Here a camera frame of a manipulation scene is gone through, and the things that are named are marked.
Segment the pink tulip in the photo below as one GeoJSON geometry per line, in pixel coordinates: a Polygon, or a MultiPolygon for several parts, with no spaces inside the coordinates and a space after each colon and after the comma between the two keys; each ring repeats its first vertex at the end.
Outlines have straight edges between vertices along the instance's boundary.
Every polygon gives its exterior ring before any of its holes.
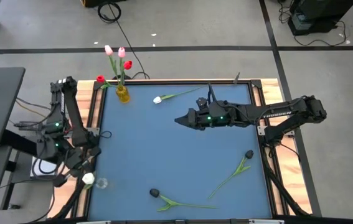
{"type": "Polygon", "coordinates": [[[111,47],[109,45],[104,46],[104,49],[106,50],[106,54],[108,56],[113,54],[113,49],[111,49],[111,47]]]}
{"type": "Polygon", "coordinates": [[[118,50],[118,56],[119,56],[120,58],[125,57],[125,48],[120,47],[120,49],[118,50]]]}

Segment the white paper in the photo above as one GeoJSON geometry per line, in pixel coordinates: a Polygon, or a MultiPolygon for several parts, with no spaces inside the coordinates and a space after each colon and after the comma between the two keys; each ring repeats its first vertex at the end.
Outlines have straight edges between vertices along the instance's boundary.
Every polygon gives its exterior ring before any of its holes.
{"type": "MultiPolygon", "coordinates": [[[[34,161],[37,158],[33,157],[32,158],[32,165],[34,165],[34,161]]],[[[54,175],[55,172],[51,173],[51,174],[43,174],[41,173],[41,171],[39,171],[39,160],[36,162],[35,167],[31,167],[31,171],[30,171],[30,177],[34,177],[34,175],[32,174],[32,168],[34,168],[35,173],[38,176],[45,176],[45,175],[54,175]]],[[[40,164],[40,169],[42,169],[44,172],[50,172],[52,170],[54,170],[56,168],[56,164],[53,164],[51,162],[47,162],[47,161],[42,161],[42,163],[40,164]]]]}

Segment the concrete floor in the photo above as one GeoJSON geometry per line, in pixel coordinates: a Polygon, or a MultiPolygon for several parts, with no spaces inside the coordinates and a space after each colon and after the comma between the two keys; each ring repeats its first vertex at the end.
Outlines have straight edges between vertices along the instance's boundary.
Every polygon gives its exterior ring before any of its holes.
{"type": "MultiPolygon", "coordinates": [[[[278,46],[297,46],[279,5],[265,0],[278,46]]],[[[134,47],[239,45],[271,46],[259,1],[127,0],[120,23],[134,47]]],[[[342,20],[353,45],[353,7],[342,20]]],[[[0,5],[0,49],[54,49],[126,46],[116,24],[104,24],[94,9],[79,1],[8,0],[0,5]]],[[[339,42],[341,30],[300,38],[339,42]]],[[[151,78],[279,78],[272,51],[138,52],[151,78]]],[[[293,98],[315,95],[328,112],[325,122],[303,126],[302,133],[324,217],[353,218],[353,51],[280,52],[293,98]]],[[[40,104],[50,101],[49,83],[72,75],[95,79],[109,72],[101,53],[3,54],[0,67],[26,67],[19,97],[40,104]]],[[[138,72],[135,63],[131,74],[138,72]]],[[[38,116],[15,107],[11,119],[38,116]]],[[[12,203],[22,210],[0,211],[0,223],[28,222],[50,203],[50,185],[18,184],[12,203]]]]}

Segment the wooden board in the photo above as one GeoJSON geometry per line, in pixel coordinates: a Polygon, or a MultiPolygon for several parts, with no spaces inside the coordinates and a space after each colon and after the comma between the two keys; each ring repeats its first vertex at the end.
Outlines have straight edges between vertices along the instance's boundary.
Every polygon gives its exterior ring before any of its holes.
{"type": "MultiPolygon", "coordinates": [[[[156,81],[156,80],[142,80],[142,82],[147,82],[147,81],[156,81]]],[[[281,90],[277,79],[266,78],[266,79],[261,79],[261,82],[262,82],[262,90],[264,93],[266,104],[279,103],[283,101],[283,97],[281,95],[281,90]]],[[[76,97],[77,97],[78,107],[80,109],[82,121],[84,124],[87,123],[87,119],[88,119],[90,101],[91,101],[92,92],[93,92],[93,84],[94,84],[93,80],[78,82],[78,93],[76,97]]],[[[93,123],[92,123],[93,128],[96,127],[96,122],[98,119],[98,114],[99,114],[98,105],[100,104],[100,99],[101,99],[101,90],[99,90],[96,98],[97,106],[93,114],[93,123]]],[[[258,92],[256,90],[255,90],[255,99],[256,99],[257,105],[260,105],[258,92]]],[[[270,123],[271,125],[274,126],[281,123],[286,118],[287,117],[271,118],[270,123]]],[[[282,143],[296,150],[294,139],[285,137],[283,138],[282,143]]],[[[299,206],[301,206],[301,208],[306,212],[311,213],[309,197],[306,191],[301,166],[299,164],[296,154],[291,152],[288,149],[285,149],[283,146],[278,146],[276,150],[277,150],[277,156],[279,160],[281,176],[283,179],[284,186],[286,187],[287,191],[291,194],[291,196],[298,202],[299,206]]],[[[75,189],[75,184],[76,184],[76,180],[75,178],[72,178],[72,179],[69,179],[67,183],[64,184],[62,187],[55,189],[56,200],[55,200],[53,209],[48,214],[48,217],[52,217],[60,211],[60,209],[63,207],[63,205],[66,203],[66,201],[71,196],[73,190],[75,189]]],[[[275,193],[277,211],[279,214],[283,214],[283,211],[281,209],[280,197],[278,196],[278,191],[277,191],[277,188],[274,186],[274,184],[273,184],[273,191],[275,193]]],[[[79,217],[83,215],[83,206],[85,203],[85,198],[86,198],[86,191],[83,191],[80,196],[80,203],[79,203],[78,212],[77,212],[79,217]]]]}

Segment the blue table surface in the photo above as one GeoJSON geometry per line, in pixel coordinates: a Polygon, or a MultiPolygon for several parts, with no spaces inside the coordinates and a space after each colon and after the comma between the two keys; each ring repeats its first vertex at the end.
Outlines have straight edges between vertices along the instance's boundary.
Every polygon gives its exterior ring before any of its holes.
{"type": "MultiPolygon", "coordinates": [[[[198,110],[195,101],[207,97],[208,88],[164,100],[159,95],[191,90],[192,85],[128,86],[131,101],[121,104],[110,88],[106,94],[101,131],[97,178],[106,178],[105,189],[93,187],[91,221],[270,218],[265,176],[257,133],[247,128],[207,128],[196,131],[174,119],[198,110]],[[229,177],[248,150],[254,156],[245,165],[250,169],[232,178],[217,193],[212,191],[229,177]],[[157,212],[166,203],[150,196],[156,188],[165,197],[216,209],[172,207],[157,212]]],[[[214,85],[218,100],[250,104],[246,85],[214,85]]]]}

